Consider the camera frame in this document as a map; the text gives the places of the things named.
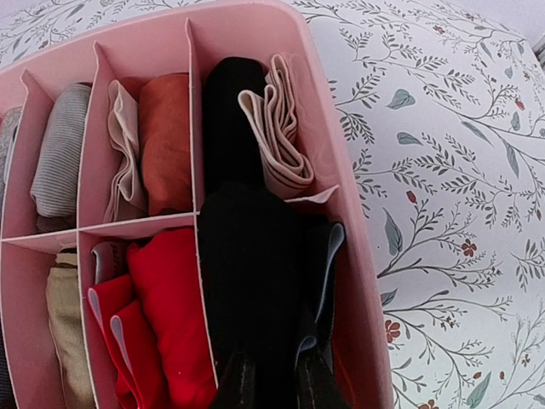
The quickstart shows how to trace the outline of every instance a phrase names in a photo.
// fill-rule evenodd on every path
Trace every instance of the red fabric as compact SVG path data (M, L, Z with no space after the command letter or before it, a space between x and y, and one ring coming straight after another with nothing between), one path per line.
M91 302L91 298L93 297L98 300L98 310L94 308ZM164 404L164 394L161 396L160 391L163 390L166 393L166 386L163 386L163 389L159 388L158 392L154 392L150 388L147 388L146 385L137 385L137 383L145 382L157 384L157 380L161 377L164 380L161 362L153 359L153 356L157 356L158 354L153 334L151 333L150 336L150 332L148 332L147 334L133 335L131 337L131 354L135 350L138 350L140 358L143 360L135 362L135 367L138 367L139 370L135 372L136 376L133 376L125 364L118 342L112 333L112 316L121 311L123 312L123 317L124 308L129 306L134 300L135 292L133 283L128 274L89 288L91 308L106 341L113 365L118 369L116 395L118 396L120 406L123 409L164 409L167 406Z
M144 315L157 338L170 399L180 408L208 408L215 395L192 228L131 245L127 263Z
M115 331L118 321L120 333ZM112 332L120 351L126 354L126 363L140 396L140 408L165 409L170 406L169 390L157 351L157 339L142 313L141 302L134 300L111 320Z

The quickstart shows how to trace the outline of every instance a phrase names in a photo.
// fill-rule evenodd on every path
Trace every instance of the pink storage box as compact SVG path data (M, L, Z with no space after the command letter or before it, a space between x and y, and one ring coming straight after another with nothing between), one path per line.
M202 82L227 56L267 63L277 53L293 72L299 148L316 174L308 194L338 185L327 202L318 205L347 229L348 246L337 266L336 379L354 408L393 407L382 308L364 216L312 37L303 18L283 3L239 1L129 20L47 49L0 72L0 118L10 108L24 106L6 187L0 249L3 336L19 408L64 408L45 286L55 253L74 245L97 407L119 408L114 393L116 371L86 299L95 273L91 248L108 238L138 239L165 228L196 224L204 201ZM189 72L191 77L193 212L101 224L118 168L106 128L108 85L116 78L149 80L172 72ZM76 82L93 83L79 175L77 228L36 234L30 187L43 132L55 98Z

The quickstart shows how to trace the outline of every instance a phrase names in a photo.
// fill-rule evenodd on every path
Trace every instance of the drawer organizer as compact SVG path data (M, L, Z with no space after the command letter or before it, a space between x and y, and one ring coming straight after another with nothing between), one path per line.
M97 407L118 408L116 371L89 308L91 249L108 238L151 237L193 226L204 201L201 87L223 58L238 55L290 63L300 121L299 148L313 164L314 195L336 185L321 206L344 223L347 248L337 259L334 354L336 380L357 409L393 407L381 304L369 241L346 145L327 82L302 17L282 3L219 2L129 20L86 33L0 72L0 118L23 106L3 203L1 307L3 336L18 407L62 408L59 364L50 335L45 286L55 254L77 246L83 329ZM106 127L108 85L116 78L150 80L189 72L193 212L103 224L117 172ZM29 194L40 146L56 97L68 85L92 91L79 172L77 228L37 234Z

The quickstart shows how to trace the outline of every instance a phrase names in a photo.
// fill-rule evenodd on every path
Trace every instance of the white floral tablecloth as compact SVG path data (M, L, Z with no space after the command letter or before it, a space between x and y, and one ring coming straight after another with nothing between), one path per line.
M0 20L0 65L190 3L48 0ZM530 45L431 0L292 5L368 217L395 407L545 408L545 77Z

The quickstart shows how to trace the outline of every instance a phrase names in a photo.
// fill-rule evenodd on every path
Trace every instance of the red flower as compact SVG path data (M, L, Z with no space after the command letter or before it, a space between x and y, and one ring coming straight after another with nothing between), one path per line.
M416 203L416 196L415 196L415 194L414 194L412 191L407 192L407 199L408 199L411 203Z
M430 399L427 403L420 405L418 409L439 409L439 407L435 406L435 400Z
M466 242L462 245L462 250L464 256L473 257L475 251L477 251L477 246L471 240L466 239Z
M517 107L519 107L519 110L520 111L524 111L525 110L525 104L522 103L522 101L517 98L516 100L514 100L514 103L516 104Z
M387 320L384 323L384 326L386 327L386 339L388 343L392 343L395 338L399 338L401 335L401 332L399 331L401 325L399 322L392 323L391 320Z

